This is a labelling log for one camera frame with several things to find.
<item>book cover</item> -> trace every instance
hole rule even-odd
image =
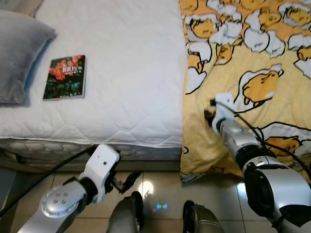
[[[83,98],[85,89],[85,55],[51,61],[43,100]]]

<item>black wire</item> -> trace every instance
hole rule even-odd
[[[8,203],[1,211],[0,211],[0,217],[2,217],[6,212],[9,211],[9,209],[11,209],[20,199],[22,199],[27,193],[30,192],[30,190],[32,190],[36,185],[38,185],[41,181],[43,181],[45,178],[47,178],[48,176],[50,176],[51,174],[53,174],[54,172],[56,172],[59,168],[61,168],[62,166],[66,165],[67,163],[71,162],[72,160],[78,158],[79,156],[81,156],[82,154],[88,152],[89,154],[92,154],[95,149],[97,148],[97,146],[91,146],[73,156],[71,156],[70,158],[62,161],[61,163],[59,163],[58,165],[56,165],[55,167],[53,167],[51,170],[47,171],[44,175],[42,175],[41,177],[39,177],[36,181],[34,181],[31,185],[29,185],[23,192],[21,192],[20,194],[18,194],[12,201],[10,201],[10,203]]]
[[[280,151],[283,151],[287,154],[289,154],[293,159],[295,159],[301,166],[302,168],[305,170],[305,172],[307,173],[309,179],[311,180],[311,171],[310,169],[308,169],[308,167],[296,156],[294,155],[293,153],[289,152],[288,150],[284,149],[284,148],[281,148],[281,147],[278,147],[278,146],[275,146],[273,144],[270,144],[270,143],[267,143],[265,142],[260,136],[259,134],[256,132],[255,128],[253,126],[251,126],[251,124],[249,124],[242,116],[240,116],[238,113],[236,113],[233,109],[231,109],[230,107],[226,106],[225,104],[221,103],[221,102],[216,102],[217,104],[225,107],[226,109],[228,109],[229,111],[233,112],[235,114],[235,116],[237,116],[239,119],[241,119],[253,132],[254,134],[256,135],[257,137],[257,140],[260,142],[260,144],[265,148],[267,149],[266,145],[270,146],[270,147],[273,147],[275,149],[278,149]]]

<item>white mattress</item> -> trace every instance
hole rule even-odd
[[[45,0],[58,34],[25,106],[0,107],[0,138],[155,148],[182,143],[187,54],[178,0]],[[43,101],[51,59],[85,54],[84,99]]]

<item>yellow blanket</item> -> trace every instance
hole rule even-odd
[[[241,176],[204,120],[230,92],[262,138],[311,163],[311,0],[181,0],[188,74],[184,85],[184,182],[206,172]],[[277,158],[301,170],[286,153]]]

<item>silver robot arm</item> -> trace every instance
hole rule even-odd
[[[113,186],[124,193],[140,172],[133,172],[125,183],[116,180],[114,168],[119,159],[114,149],[99,145],[79,179],[71,178],[44,194],[37,211],[18,233],[63,233],[88,204],[99,203]]]
[[[243,172],[249,206],[279,233],[310,233],[309,184],[235,121],[234,114],[223,106],[233,108],[231,94],[217,94],[214,103],[216,115],[211,126]]]

